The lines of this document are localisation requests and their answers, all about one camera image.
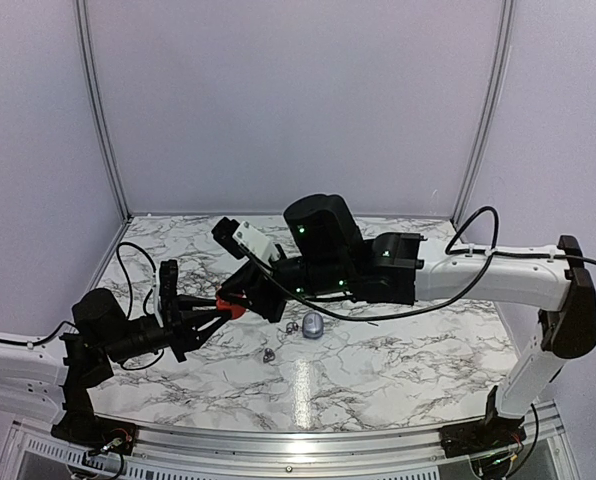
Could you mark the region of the right aluminium frame post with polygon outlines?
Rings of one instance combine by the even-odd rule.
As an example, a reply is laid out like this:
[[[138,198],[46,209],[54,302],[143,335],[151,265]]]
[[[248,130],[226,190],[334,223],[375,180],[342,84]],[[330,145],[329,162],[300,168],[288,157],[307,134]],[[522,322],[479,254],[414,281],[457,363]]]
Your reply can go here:
[[[515,14],[516,1],[504,0],[501,3],[500,18],[494,44],[494,55],[485,90],[484,102],[470,149],[467,167],[451,216],[451,222],[454,226],[458,225],[465,217],[476,185],[477,176],[484,160],[496,109],[503,90],[514,31]]]

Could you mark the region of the red earbud charging case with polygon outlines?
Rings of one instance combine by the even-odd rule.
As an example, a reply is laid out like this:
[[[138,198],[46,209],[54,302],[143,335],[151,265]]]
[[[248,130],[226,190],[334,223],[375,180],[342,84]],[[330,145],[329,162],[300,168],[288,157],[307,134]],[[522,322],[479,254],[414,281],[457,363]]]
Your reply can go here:
[[[216,309],[228,314],[230,320],[239,319],[246,313],[246,311],[239,309],[238,306],[236,306],[235,309],[232,309],[231,306],[220,297],[216,298]]]

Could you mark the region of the left aluminium frame post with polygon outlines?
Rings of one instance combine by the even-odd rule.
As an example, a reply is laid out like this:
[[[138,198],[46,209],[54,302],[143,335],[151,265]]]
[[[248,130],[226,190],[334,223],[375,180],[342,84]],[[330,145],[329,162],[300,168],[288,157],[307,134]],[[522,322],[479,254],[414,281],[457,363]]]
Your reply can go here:
[[[80,54],[84,68],[85,86],[92,111],[94,129],[116,208],[122,221],[128,223],[132,219],[132,214],[128,205],[125,189],[122,185],[120,170],[105,115],[102,91],[99,84],[95,61],[88,2],[84,0],[75,0],[74,7],[76,33],[79,41]]]

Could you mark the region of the grey blue charging case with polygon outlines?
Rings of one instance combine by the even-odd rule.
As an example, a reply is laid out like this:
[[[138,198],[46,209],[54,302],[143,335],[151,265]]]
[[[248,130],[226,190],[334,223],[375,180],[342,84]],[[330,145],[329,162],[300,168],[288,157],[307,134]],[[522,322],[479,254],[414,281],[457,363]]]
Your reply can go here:
[[[324,319],[318,312],[307,313],[302,320],[302,335],[307,339],[318,339],[324,334]]]

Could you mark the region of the aluminium frame post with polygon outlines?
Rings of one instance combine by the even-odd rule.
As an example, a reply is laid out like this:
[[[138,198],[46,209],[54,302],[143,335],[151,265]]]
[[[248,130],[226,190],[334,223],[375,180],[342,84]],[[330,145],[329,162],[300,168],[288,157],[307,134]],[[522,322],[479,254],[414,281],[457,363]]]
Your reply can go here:
[[[128,205],[125,189],[122,185],[120,170],[105,115],[102,91],[99,84],[95,61],[88,2],[84,0],[75,0],[74,7],[76,33],[79,41],[80,54],[84,68],[85,86],[92,111],[94,129],[116,208],[122,221],[128,223],[132,219],[132,214]]]
[[[476,185],[477,176],[484,160],[496,109],[503,90],[514,31],[515,14],[516,1],[504,0],[501,3],[500,18],[494,44],[494,55],[485,90],[484,102],[470,149],[467,167],[451,216],[451,222],[454,226],[458,225],[465,217]]]

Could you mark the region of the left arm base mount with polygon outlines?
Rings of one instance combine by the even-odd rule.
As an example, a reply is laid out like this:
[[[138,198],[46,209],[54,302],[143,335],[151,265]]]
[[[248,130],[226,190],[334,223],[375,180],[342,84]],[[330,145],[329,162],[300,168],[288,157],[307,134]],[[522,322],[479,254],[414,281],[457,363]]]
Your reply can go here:
[[[64,393],[64,415],[51,428],[54,438],[87,447],[90,456],[132,453],[136,424],[97,415],[86,389],[65,390]]]

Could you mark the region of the front aluminium rail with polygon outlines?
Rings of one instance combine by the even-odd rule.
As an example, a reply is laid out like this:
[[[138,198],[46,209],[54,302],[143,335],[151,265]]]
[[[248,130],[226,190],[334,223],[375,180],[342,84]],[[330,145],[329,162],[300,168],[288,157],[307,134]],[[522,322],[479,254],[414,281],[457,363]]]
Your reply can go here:
[[[47,425],[13,422],[0,479],[473,479],[501,450],[448,457],[440,425],[337,433],[209,430],[139,422],[123,458],[85,462],[85,448],[55,439]]]

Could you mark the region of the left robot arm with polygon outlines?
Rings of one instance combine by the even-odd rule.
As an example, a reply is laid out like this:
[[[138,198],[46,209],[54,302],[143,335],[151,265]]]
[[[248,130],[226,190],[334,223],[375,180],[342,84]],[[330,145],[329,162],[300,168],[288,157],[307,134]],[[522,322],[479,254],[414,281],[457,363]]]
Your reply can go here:
[[[152,268],[153,306],[130,318],[106,288],[89,291],[45,338],[0,336],[0,410],[50,424],[54,437],[83,446],[130,450],[136,427],[97,415],[90,389],[113,367],[148,353],[179,362],[240,311],[219,299],[181,295],[174,260]]]

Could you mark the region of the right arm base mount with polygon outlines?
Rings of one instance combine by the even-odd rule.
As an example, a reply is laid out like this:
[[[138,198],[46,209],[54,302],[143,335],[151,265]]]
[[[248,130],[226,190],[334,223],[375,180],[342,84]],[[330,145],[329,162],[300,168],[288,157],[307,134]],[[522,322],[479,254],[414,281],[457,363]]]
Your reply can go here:
[[[447,458],[502,448],[526,439],[523,417],[510,419],[499,415],[495,406],[497,393],[498,387],[494,386],[487,396],[483,418],[440,429],[440,443]]]

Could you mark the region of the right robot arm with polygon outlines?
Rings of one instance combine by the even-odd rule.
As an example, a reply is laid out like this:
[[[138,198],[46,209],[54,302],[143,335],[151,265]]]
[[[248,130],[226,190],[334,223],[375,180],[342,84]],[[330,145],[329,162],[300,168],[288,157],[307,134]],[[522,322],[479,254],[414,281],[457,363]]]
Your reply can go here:
[[[284,220],[298,248],[288,257],[247,222],[221,219],[212,234],[241,268],[219,296],[241,302],[264,319],[280,319],[288,301],[322,311],[326,302],[397,304],[412,317],[459,300],[535,307],[538,321],[528,345],[487,398],[473,438],[493,448],[521,422],[534,399],[564,365],[596,346],[593,260],[576,238],[527,248],[442,242],[418,233],[362,236],[344,199],[314,194],[291,204]]]

